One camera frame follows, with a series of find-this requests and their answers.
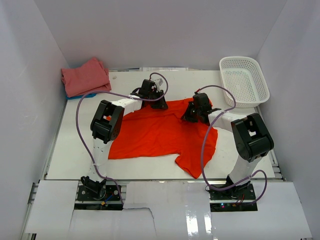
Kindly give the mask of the orange t shirt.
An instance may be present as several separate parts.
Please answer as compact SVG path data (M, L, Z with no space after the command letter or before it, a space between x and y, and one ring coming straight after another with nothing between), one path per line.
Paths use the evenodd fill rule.
M175 163L197 179L202 165L206 165L216 152L218 131L209 131L201 122L181 120L191 98L173 100L168 109L145 107L123 117L121 130L113 141L109 159L159 157L177 154Z

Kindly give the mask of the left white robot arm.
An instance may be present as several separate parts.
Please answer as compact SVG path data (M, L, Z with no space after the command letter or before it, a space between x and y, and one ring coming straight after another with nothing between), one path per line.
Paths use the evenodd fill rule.
M75 112L75 126L78 136L91 158L88 175L82 176L80 180L94 199L101 200L106 195L107 181L115 182L113 178L103 176L99 172L99 166L104 159L108 158L111 145L120 134L124 116L142 109L146 104L150 104L156 109L168 109L165 101L168 89L168 81L161 75L157 79L149 77L143 80L141 87L134 89L129 95L111 93L114 96L122 97L120 100L102 100L90 123L93 151L87 146L79 127L79 110L85 97L80 98Z

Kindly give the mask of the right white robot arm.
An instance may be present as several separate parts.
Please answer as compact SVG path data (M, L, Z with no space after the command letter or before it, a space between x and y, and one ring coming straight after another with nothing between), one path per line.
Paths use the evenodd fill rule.
M233 200L242 196L244 188L258 173L255 171L257 164L274 148L274 141L262 117L258 113L244 116L230 113L228 109L213 108L206 93L195 92L181 119L191 123L200 121L209 126L205 140L214 127L233 134L238 153L233 170L227 175L223 186L217 187L212 184L207 186L212 191L226 192L226 195Z

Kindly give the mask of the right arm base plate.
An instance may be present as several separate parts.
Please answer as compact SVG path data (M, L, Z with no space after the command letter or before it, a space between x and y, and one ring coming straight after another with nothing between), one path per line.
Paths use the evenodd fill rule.
M209 193L210 211L212 213L223 212L256 212L258 206L256 203L250 204L256 200L256 194L253 184L242 187L240 190L233 191L215 191L209 189L205 190Z

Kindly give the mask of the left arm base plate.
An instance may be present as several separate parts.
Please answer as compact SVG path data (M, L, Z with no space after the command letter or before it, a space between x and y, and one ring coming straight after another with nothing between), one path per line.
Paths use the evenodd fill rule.
M101 211L121 211L123 204L121 203L120 193L122 186L114 184L104 185L99 193L89 190L80 184L78 186L74 209L75 210L101 210Z

